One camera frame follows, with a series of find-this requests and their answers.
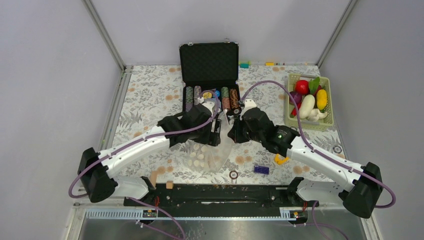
white wall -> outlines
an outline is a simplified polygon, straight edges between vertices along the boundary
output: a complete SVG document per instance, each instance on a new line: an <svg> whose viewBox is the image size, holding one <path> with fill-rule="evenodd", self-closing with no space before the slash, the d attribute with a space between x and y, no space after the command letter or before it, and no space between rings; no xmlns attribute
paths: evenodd
<svg viewBox="0 0 424 240"><path fill-rule="evenodd" d="M120 70L79 0L0 3L0 239L58 240Z"/></svg>
<svg viewBox="0 0 424 240"><path fill-rule="evenodd" d="M179 64L188 42L240 43L240 60L315 63L349 0L93 0L127 65Z"/></svg>
<svg viewBox="0 0 424 240"><path fill-rule="evenodd" d="M374 210L384 240L424 235L423 12L422 0L359 1L321 68L349 158L379 165L396 193Z"/></svg>

gray floor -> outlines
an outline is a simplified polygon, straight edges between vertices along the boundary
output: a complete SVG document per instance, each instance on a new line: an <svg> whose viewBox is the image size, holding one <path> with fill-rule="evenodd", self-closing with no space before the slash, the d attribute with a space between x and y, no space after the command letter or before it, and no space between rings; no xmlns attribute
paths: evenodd
<svg viewBox="0 0 424 240"><path fill-rule="evenodd" d="M350 240L366 239L361 220L346 210L316 210L317 222L331 224L344 231ZM180 221L187 240L324 240L315 226L285 226L282 221L190 220ZM170 220L157 220L151 226L182 236ZM345 239L336 230L321 227L332 240ZM170 240L170 237L133 220L86 219L79 240Z"/></svg>

green leaf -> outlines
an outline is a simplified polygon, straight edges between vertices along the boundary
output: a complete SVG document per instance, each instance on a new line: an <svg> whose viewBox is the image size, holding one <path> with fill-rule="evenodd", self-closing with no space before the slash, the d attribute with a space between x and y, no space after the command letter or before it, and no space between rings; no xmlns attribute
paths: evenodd
<svg viewBox="0 0 424 240"><path fill-rule="evenodd" d="M317 91L319 85L320 85L320 77L317 77L314 80L310 80L309 81L310 94L314 94Z"/></svg>

green plastic basket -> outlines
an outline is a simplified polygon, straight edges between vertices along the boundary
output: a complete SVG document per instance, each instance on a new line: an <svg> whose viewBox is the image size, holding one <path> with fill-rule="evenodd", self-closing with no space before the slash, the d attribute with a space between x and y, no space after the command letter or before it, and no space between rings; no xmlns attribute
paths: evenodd
<svg viewBox="0 0 424 240"><path fill-rule="evenodd" d="M315 76L301 75L299 73L290 73L288 75L288 83L287 83L287 89L289 92L294 90L295 83L299 81L301 78L309 81L311 79L314 79ZM326 129L334 125L330 80L324 76L320 76L319 84L321 85L322 89L324 89L327 92L328 104L327 106L325 106L324 110L328 112L328 115L324 119L321 119L318 121L309 121L307 119L301 119L300 122L302 123L302 128L304 129L325 131ZM290 117L290 113L293 111L294 108L295 106L293 106L292 104L289 104L289 96L286 96L284 101L284 109L285 109L284 123L287 126L298 128L299 125L298 125L297 117Z"/></svg>

tabletop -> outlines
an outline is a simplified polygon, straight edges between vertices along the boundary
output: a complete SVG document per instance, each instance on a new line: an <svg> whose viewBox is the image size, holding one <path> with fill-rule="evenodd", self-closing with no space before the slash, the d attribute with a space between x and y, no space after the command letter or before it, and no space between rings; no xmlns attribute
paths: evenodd
<svg viewBox="0 0 424 240"><path fill-rule="evenodd" d="M259 66L239 69L240 95L253 84L263 80L274 80L286 85L289 73L320 76L317 66L287 65ZM178 65L142 65L134 66L118 126L113 138L113 146L125 143L137 137L165 116L182 111L183 87L181 68ZM262 84L250 92L248 98L266 112L276 125L284 124L284 101L286 96L280 87L274 84ZM316 145L344 158L344 152L338 130L335 127L326 131L304 129L305 135ZM177 144L144 157L121 172L124 176L150 176L158 172L157 182L173 181L176 184L257 184L288 185L295 177L304 177L313 181L332 181L315 169L294 159L282 165L274 162L275 154L266 151L260 143L246 142L233 146L227 161L218 172L195 171L187 167L184 161L187 154ZM254 165L269 167L269 175L254 173ZM238 178L230 178L230 171L237 171Z"/></svg>

